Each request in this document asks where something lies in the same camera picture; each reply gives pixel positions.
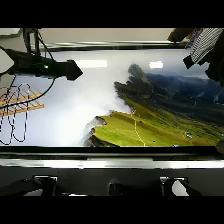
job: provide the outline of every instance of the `reflected light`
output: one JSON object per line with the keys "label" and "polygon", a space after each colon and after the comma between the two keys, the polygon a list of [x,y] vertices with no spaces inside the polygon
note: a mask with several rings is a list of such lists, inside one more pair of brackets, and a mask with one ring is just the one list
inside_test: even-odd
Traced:
{"label": "reflected light", "polygon": [[106,60],[79,60],[75,61],[80,68],[105,68],[107,67]]}
{"label": "reflected light", "polygon": [[162,61],[155,61],[149,63],[150,68],[163,68],[163,62]]}

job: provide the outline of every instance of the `sky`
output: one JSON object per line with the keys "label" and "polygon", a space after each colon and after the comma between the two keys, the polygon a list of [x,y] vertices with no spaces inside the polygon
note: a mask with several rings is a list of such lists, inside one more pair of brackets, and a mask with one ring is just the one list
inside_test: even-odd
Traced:
{"label": "sky", "polygon": [[[27,121],[26,140],[15,146],[80,146],[86,124],[95,116],[109,114],[109,110],[130,113],[124,101],[117,98],[114,82],[126,83],[129,77],[128,68],[138,64],[144,72],[161,75],[182,75],[206,78],[208,65],[194,65],[186,69],[183,58],[187,50],[127,50],[127,51],[83,51],[55,52],[56,61],[73,59],[83,66],[83,60],[103,60],[106,67],[81,68],[83,75],[75,81],[65,77],[58,78],[52,89],[40,99],[45,108],[30,111]],[[163,68],[150,69],[149,63],[162,61]],[[45,91],[51,84],[50,79],[37,77],[17,77],[15,85],[28,83],[31,88]],[[22,138],[25,114],[16,115],[15,133]],[[0,139],[7,142],[10,127],[4,119]]]}

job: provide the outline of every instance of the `striped fabric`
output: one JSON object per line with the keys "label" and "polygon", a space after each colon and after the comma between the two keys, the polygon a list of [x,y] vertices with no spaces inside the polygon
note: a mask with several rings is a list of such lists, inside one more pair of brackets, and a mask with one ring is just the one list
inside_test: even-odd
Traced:
{"label": "striped fabric", "polygon": [[224,28],[205,28],[191,47],[191,59],[197,64],[215,46]]}

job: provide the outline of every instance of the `green grass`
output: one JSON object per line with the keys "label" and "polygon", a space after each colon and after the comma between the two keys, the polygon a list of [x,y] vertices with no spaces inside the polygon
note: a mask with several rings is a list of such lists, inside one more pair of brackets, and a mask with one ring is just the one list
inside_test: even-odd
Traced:
{"label": "green grass", "polygon": [[[96,127],[96,137],[119,146],[143,146],[137,132],[146,146],[207,146],[216,145],[224,133],[224,128],[213,126],[190,118],[180,118],[164,110],[147,109],[144,106],[125,99],[136,108],[134,115],[114,112],[112,117],[104,116],[107,125]],[[185,136],[192,134],[192,140]]]}

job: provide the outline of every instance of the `mountain image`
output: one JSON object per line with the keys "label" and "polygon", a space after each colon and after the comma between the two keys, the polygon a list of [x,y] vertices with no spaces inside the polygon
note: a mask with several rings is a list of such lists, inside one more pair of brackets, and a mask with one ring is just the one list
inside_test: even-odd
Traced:
{"label": "mountain image", "polygon": [[145,73],[132,64],[115,82],[131,113],[112,111],[95,139],[113,146],[208,146],[224,136],[224,91],[213,80]]}

